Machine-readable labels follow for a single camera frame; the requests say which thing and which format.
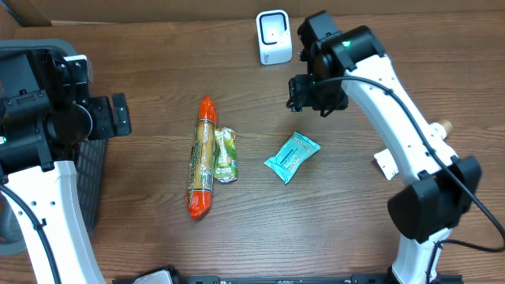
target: candy wrapper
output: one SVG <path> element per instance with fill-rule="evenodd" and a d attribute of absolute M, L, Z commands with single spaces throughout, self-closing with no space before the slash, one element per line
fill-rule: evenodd
<path fill-rule="evenodd" d="M 282 146 L 281 150 L 274 157 L 269 158 L 265 165 L 284 181 L 290 182 L 300 165 L 310 156 L 321 149 L 321 146 L 309 138 L 294 133 L 293 136 Z"/>
<path fill-rule="evenodd" d="M 216 129 L 214 178 L 223 183 L 238 179 L 235 131 L 229 128 Z"/>
<path fill-rule="evenodd" d="M 191 151 L 189 182 L 186 206 L 191 219 L 198 219 L 211 209 L 212 184 L 214 182 L 214 129 L 218 123 L 218 112 L 209 96 L 200 104 L 196 120 L 195 144 Z"/>

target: blue packet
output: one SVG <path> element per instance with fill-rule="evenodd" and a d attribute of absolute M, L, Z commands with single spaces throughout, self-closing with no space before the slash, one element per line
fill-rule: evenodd
<path fill-rule="evenodd" d="M 295 132 L 277 155 L 265 161 L 265 165 L 273 169 L 287 185 L 300 165 L 320 149 L 320 145 Z"/>

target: green snack packet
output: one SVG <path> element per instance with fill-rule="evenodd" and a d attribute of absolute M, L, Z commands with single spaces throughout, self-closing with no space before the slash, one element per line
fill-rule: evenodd
<path fill-rule="evenodd" d="M 222 183 L 238 179 L 235 131 L 223 127 L 216 129 L 214 178 Z"/>

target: gray plastic container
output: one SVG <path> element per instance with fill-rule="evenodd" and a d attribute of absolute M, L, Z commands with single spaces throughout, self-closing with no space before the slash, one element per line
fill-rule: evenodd
<path fill-rule="evenodd" d="M 63 56 L 77 55 L 69 43 L 60 39 L 0 40 L 0 72 L 2 58 L 31 48 L 54 49 Z M 77 152 L 77 195 L 89 234 L 93 232 L 98 221 L 106 151 L 107 140 L 96 140 L 80 143 Z M 5 197 L 0 194 L 0 255 L 13 255 L 25 249 L 26 244 L 16 216 Z"/>

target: teal snack package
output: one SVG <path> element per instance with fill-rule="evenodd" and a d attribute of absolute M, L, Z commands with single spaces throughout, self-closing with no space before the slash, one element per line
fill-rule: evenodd
<path fill-rule="evenodd" d="M 265 165 L 269 166 L 287 185 L 297 172 L 300 165 L 321 149 L 309 138 L 295 132 L 282 146 L 274 157 L 269 158 Z"/>

